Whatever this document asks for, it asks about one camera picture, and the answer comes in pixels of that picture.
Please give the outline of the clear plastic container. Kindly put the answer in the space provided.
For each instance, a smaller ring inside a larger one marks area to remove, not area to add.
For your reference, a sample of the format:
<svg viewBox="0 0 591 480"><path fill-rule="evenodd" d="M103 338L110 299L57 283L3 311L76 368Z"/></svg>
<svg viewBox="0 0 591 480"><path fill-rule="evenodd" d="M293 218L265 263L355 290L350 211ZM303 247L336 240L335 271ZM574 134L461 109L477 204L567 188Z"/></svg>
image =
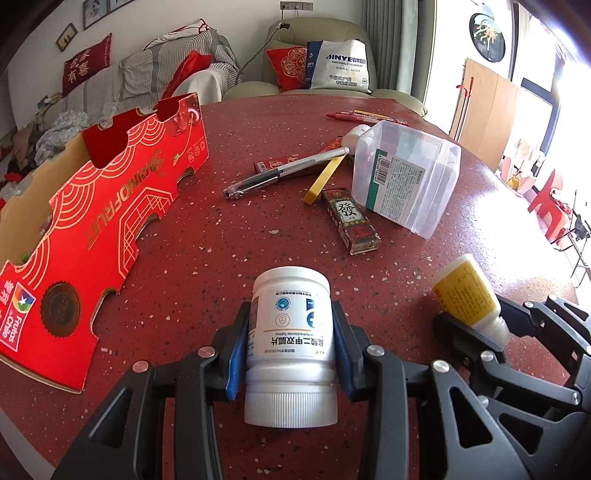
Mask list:
<svg viewBox="0 0 591 480"><path fill-rule="evenodd" d="M457 185L461 155L449 140L381 121L356 143L353 200L429 239Z"/></svg>

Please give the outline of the framed wall picture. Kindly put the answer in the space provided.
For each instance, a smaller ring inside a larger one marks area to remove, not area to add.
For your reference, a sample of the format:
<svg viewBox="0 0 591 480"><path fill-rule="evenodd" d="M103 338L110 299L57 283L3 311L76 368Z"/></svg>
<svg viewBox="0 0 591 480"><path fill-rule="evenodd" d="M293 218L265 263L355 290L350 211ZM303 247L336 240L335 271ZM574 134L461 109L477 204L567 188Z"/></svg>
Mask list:
<svg viewBox="0 0 591 480"><path fill-rule="evenodd" d="M73 38L77 35L78 30L73 23L69 23L56 40L56 45L60 52L64 52L69 46Z"/></svg>

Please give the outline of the yellow utility knife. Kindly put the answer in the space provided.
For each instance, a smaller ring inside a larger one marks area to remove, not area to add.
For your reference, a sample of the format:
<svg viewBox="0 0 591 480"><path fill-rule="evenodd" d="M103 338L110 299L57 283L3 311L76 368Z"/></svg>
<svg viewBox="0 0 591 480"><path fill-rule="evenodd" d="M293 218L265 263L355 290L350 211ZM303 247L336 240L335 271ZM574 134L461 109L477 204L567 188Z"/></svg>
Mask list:
<svg viewBox="0 0 591 480"><path fill-rule="evenodd" d="M322 170L322 173L318 175L318 178L315 182L311 185L311 188L308 189L307 193L304 194L303 201L307 205L312 205L315 201L320 197L322 193L322 189L325 188L325 185L328 184L329 179L332 178L332 175L335 174L335 171L341 165L342 160L344 160L346 155L340 155L339 157L332 158L329 160L329 163L325 168Z"/></svg>

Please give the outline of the red plastic chair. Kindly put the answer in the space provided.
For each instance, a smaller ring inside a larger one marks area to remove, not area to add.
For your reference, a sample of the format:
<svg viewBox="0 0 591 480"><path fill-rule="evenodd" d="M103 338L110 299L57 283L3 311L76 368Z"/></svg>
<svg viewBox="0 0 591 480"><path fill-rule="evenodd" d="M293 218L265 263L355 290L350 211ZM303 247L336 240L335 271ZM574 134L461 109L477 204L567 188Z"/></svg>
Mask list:
<svg viewBox="0 0 591 480"><path fill-rule="evenodd" d="M543 188L537 193L528 207L529 212L536 212L540 219L550 216L545 237L549 242L555 241L564 229L572 215L572 209L567 204L556 200L552 193L563 187L562 177L553 170Z"/></svg>

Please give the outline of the brown cardboard board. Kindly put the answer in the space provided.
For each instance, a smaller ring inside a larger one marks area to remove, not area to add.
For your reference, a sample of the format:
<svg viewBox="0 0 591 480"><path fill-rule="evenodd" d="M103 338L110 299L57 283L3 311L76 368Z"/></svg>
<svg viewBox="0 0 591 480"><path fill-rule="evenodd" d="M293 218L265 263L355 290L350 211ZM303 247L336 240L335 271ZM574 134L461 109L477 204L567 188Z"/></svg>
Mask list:
<svg viewBox="0 0 591 480"><path fill-rule="evenodd" d="M513 127L518 87L467 59L450 136L495 172Z"/></svg>

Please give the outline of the dark red text cushion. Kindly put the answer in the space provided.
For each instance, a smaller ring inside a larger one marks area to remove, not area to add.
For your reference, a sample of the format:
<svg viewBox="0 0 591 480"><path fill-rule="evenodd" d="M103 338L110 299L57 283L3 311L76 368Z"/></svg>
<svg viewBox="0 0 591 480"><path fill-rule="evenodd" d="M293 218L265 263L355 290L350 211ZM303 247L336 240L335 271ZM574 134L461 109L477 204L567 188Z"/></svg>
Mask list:
<svg viewBox="0 0 591 480"><path fill-rule="evenodd" d="M67 96L73 89L110 65L112 34L102 41L78 52L64 63L61 95Z"/></svg>

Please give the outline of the red cardboard fruit box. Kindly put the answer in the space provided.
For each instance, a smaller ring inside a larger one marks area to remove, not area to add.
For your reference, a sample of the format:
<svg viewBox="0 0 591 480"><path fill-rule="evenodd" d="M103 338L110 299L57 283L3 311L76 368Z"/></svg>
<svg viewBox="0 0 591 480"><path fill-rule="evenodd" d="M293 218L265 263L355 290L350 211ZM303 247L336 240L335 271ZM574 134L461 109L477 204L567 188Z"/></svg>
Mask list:
<svg viewBox="0 0 591 480"><path fill-rule="evenodd" d="M51 387L84 388L104 298L144 227L208 158L197 95L129 110L73 138L1 211L1 359Z"/></svg>

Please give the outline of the round black wall decoration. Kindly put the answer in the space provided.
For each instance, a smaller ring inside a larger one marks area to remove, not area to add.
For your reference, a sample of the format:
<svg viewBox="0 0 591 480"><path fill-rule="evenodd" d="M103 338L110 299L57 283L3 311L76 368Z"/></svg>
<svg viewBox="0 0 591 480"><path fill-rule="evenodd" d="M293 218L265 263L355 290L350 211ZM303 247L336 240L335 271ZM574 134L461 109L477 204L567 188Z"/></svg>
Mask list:
<svg viewBox="0 0 591 480"><path fill-rule="evenodd" d="M494 18L475 13L469 21L470 36L479 54L491 63L501 62L506 53L503 33L497 29Z"/></svg>

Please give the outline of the red lighter box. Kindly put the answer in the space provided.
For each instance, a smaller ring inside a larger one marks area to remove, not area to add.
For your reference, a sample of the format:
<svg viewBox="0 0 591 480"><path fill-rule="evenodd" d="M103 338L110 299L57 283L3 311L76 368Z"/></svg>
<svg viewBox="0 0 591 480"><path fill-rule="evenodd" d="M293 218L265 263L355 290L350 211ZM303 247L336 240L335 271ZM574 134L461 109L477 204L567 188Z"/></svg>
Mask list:
<svg viewBox="0 0 591 480"><path fill-rule="evenodd" d="M293 154L293 155L288 155L288 156L283 156L283 157L276 157L276 158L272 158L272 159L259 160L259 161L253 162L252 166L253 166L254 172L256 172L256 174L259 174L259 173L269 171L269 170L276 168L276 167L280 167L280 166L284 166L284 165L287 165L290 163L297 162L298 160L301 160L301 159L304 159L307 157L308 157L308 154L304 154L304 155ZM311 167L308 167L307 169L297 171L296 173L294 173L294 176L305 176L305 175L307 175L308 171L311 171L311 173L321 172L322 169L325 168L325 164L328 164L328 163L329 163L328 160L318 162L315 165L311 165Z"/></svg>

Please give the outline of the white blue-label pill bottle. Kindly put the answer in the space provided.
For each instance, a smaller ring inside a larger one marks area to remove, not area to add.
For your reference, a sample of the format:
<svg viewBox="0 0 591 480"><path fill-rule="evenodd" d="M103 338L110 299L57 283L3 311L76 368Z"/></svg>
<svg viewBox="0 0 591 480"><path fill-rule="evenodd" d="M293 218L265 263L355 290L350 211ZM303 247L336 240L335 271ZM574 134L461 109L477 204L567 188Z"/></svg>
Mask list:
<svg viewBox="0 0 591 480"><path fill-rule="evenodd" d="M308 429L338 422L331 287L322 273L283 266L260 274L247 333L247 424Z"/></svg>

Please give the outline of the red marker pen front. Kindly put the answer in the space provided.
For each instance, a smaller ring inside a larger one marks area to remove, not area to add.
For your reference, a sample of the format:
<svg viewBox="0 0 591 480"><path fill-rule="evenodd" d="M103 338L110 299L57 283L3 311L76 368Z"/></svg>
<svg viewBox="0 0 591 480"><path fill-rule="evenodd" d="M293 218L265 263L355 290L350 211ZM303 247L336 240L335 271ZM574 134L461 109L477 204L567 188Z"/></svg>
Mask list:
<svg viewBox="0 0 591 480"><path fill-rule="evenodd" d="M363 124L367 124L367 125L375 125L377 122L379 122L379 120L376 119L375 117L358 115L355 113L335 112L335 113L326 114L325 117L332 119L332 120L356 122L356 123L363 123Z"/></svg>

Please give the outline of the black patterned lighter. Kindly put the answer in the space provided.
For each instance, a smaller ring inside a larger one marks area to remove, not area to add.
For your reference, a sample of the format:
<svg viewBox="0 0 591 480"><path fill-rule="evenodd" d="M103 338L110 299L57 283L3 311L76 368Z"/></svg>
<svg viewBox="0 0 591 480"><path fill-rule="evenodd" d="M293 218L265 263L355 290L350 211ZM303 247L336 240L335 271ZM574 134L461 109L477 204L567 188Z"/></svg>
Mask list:
<svg viewBox="0 0 591 480"><path fill-rule="evenodd" d="M346 188L322 191L329 214L346 245L349 255L376 251L381 246L381 237Z"/></svg>

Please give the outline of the red gold slim lighter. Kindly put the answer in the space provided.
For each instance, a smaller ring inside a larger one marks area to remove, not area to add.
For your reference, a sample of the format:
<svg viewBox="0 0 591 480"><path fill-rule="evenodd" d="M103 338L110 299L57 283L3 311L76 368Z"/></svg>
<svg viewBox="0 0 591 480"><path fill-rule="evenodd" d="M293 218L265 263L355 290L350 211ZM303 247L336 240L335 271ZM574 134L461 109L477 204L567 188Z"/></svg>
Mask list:
<svg viewBox="0 0 591 480"><path fill-rule="evenodd" d="M331 142L329 142L328 144L325 144L325 146L322 147L322 152L327 152L327 151L339 149L341 147L342 147L342 137L338 136L338 137L335 137L335 139L332 140Z"/></svg>

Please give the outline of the white yellow-label pill bottle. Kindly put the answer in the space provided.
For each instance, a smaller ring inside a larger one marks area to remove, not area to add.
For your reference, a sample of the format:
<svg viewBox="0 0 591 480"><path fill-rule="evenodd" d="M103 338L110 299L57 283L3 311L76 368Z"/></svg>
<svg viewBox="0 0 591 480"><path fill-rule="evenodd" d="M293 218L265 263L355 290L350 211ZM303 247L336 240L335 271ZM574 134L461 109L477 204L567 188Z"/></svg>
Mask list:
<svg viewBox="0 0 591 480"><path fill-rule="evenodd" d="M432 291L444 311L500 347L507 346L511 334L501 316L500 301L472 254L461 255L444 267Z"/></svg>

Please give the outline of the red sofa pillow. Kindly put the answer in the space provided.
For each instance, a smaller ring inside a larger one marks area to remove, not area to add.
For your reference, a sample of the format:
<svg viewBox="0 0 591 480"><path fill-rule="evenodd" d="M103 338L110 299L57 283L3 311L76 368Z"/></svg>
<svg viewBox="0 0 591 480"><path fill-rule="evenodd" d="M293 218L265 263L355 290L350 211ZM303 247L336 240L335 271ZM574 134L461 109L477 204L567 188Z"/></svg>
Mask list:
<svg viewBox="0 0 591 480"><path fill-rule="evenodd" d="M194 73L207 69L209 66L211 66L211 61L211 54L201 54L195 50L190 50L188 55L177 67L172 79L169 81L168 85L163 91L161 99L172 97L174 91L184 80Z"/></svg>

